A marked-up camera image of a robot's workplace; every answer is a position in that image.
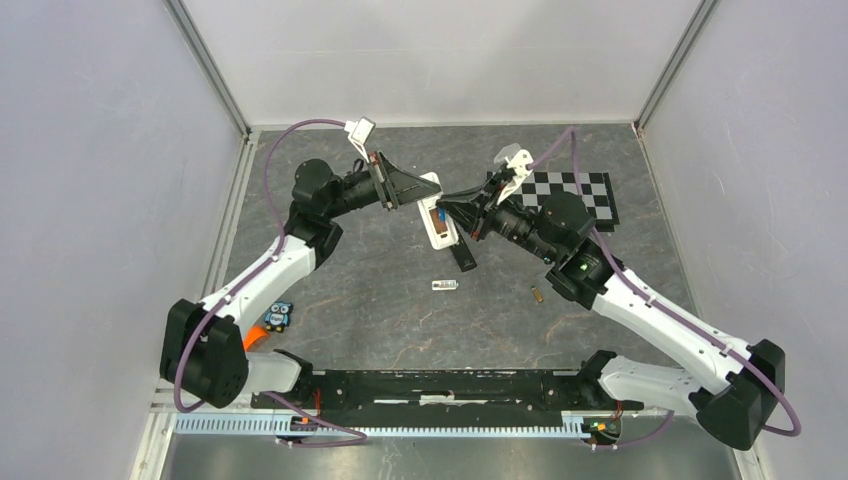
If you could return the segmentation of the black remote control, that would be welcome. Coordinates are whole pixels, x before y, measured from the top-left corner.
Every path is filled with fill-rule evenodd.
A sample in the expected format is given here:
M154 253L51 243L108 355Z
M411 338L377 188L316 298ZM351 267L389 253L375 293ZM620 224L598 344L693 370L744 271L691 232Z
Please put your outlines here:
M471 250L462 239L450 246L449 251L461 272L471 271L478 266Z

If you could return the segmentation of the white remote control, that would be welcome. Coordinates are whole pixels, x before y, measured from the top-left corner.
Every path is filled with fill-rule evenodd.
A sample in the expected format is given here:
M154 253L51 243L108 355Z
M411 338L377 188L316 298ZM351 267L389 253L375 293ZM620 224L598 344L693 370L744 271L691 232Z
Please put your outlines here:
M429 239L430 246L436 250L449 249L460 240L459 232L454 221L446 214L445 222L437 218L436 203L442 196L441 192L417 201L419 213Z

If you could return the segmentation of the white battery cover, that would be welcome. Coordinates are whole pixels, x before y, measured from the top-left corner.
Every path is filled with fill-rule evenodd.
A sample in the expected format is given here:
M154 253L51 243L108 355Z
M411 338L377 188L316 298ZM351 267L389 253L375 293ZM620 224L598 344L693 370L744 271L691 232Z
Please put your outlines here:
M431 289L433 291L454 291L458 286L458 281L453 279L433 280L431 282Z

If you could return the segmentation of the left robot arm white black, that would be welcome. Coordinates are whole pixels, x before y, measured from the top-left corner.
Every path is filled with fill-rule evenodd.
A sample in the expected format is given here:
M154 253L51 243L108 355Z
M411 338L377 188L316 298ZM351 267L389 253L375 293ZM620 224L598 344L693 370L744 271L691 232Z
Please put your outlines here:
M376 203L394 210L440 193L434 173L404 171L381 152L345 176L321 159L304 161L295 171L285 234L229 284L200 301L180 299L168 311L161 379L216 408L242 393L266 391L290 407L306 405L314 381L301 372L304 361L287 353L248 351L244 343L251 328L332 255L343 234L337 217Z

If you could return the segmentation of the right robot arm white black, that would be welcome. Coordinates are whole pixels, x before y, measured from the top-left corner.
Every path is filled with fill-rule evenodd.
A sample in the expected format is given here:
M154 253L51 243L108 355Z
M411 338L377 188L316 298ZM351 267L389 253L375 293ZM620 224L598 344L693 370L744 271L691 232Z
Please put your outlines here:
M676 362L662 367L596 352L577 382L591 408L632 401L692 416L722 444L751 449L786 397L785 351L768 339L750 343L676 305L645 283L597 238L579 194L553 192L539 207L513 197L505 172L481 186L441 196L436 205L475 240L496 233L550 265L563 299L636 333Z

